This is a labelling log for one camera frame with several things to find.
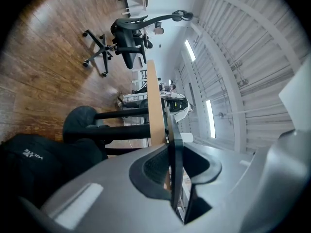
black bag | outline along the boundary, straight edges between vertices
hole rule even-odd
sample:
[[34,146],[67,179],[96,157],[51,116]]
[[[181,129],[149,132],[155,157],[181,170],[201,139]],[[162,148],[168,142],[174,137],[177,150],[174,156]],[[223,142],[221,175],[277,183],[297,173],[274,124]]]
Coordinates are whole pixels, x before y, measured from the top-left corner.
[[40,207],[58,188],[107,158],[91,139],[65,144],[18,134],[0,146],[2,184],[8,194]]

ceiling beam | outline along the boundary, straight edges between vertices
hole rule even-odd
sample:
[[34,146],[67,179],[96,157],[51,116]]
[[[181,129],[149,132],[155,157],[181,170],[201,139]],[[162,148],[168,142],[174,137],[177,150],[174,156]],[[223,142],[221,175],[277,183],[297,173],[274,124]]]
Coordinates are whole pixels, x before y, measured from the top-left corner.
[[256,20],[263,28],[265,28],[266,31],[274,38],[279,47],[282,49],[284,55],[290,62],[294,73],[298,71],[298,69],[301,66],[301,62],[299,61],[297,54],[293,50],[288,40],[282,35],[282,33],[277,29],[277,27],[272,22],[270,22],[257,10],[253,9],[251,6],[247,5],[246,3],[243,3],[240,0],[224,0],[224,1],[231,3],[232,5],[243,10],[254,20]]
[[[244,111],[242,96],[238,87],[238,83],[231,67],[225,56],[209,36],[209,34],[198,24],[190,24],[194,31],[202,37],[202,40],[208,51],[213,56],[213,59],[219,69],[223,78],[225,87],[227,89],[232,112]],[[233,114],[234,126],[234,151],[246,152],[246,118],[245,113]]]
[[208,139],[208,127],[207,127],[207,121],[206,121],[207,115],[204,111],[204,105],[203,105],[203,101],[201,98],[201,93],[200,93],[200,89],[198,86],[198,81],[196,80],[194,71],[192,69],[192,65],[191,65],[189,56],[187,56],[183,50],[181,50],[181,56],[185,62],[185,68],[188,72],[189,79],[191,82],[191,86],[193,89],[196,111],[197,111],[198,117],[201,118],[201,120],[199,120],[200,137],[202,139]]

fluorescent light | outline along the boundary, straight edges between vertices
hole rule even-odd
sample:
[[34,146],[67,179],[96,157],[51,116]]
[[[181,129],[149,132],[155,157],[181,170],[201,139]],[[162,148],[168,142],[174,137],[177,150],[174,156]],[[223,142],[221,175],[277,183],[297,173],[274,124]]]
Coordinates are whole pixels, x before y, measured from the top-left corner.
[[208,120],[209,120],[210,137],[216,138],[214,116],[213,116],[213,110],[212,110],[212,105],[210,103],[210,100],[206,101],[206,106],[207,106],[207,114],[208,114]]
[[191,46],[190,46],[189,41],[186,40],[186,41],[185,41],[185,44],[186,44],[186,47],[187,47],[188,52],[189,52],[189,54],[190,54],[191,60],[194,61],[194,60],[195,60],[195,55],[194,55],[194,52],[193,52],[193,50],[192,50],[192,48],[191,48]]

wooden floor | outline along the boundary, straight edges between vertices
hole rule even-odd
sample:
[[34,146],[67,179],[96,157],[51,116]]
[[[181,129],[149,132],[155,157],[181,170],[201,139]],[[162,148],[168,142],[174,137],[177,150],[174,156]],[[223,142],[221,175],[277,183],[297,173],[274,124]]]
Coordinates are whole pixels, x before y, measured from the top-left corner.
[[[124,2],[117,0],[34,0],[24,9],[1,53],[1,141],[16,133],[61,141],[64,119],[75,107],[116,110],[117,94],[131,91],[132,71],[115,55],[105,78],[98,71],[104,71],[101,56],[84,69],[82,62],[96,49],[82,32],[105,33],[111,43],[110,26],[122,12]],[[109,119],[105,124],[123,121]]]

office chair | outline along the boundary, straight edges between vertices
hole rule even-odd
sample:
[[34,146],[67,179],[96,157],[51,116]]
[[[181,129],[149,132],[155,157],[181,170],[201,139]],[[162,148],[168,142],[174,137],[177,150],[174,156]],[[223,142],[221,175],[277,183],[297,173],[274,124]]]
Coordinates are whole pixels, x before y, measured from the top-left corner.
[[108,74],[108,60],[112,58],[109,51],[115,51],[116,55],[122,54],[125,64],[129,69],[133,68],[134,59],[138,53],[142,55],[144,62],[147,63],[145,48],[148,48],[148,45],[151,47],[152,43],[148,40],[147,35],[143,35],[142,37],[134,36],[133,31],[140,30],[151,24],[167,19],[173,19],[174,21],[190,21],[193,18],[193,13],[177,10],[171,15],[155,17],[148,21],[144,21],[147,17],[148,16],[117,19],[111,26],[111,32],[115,37],[112,40],[112,46],[106,44],[104,34],[100,36],[101,42],[90,30],[84,31],[83,37],[90,35],[100,49],[92,57],[85,60],[83,66],[88,67],[90,61],[102,54],[105,66],[105,72],[102,73],[102,76],[106,77]]

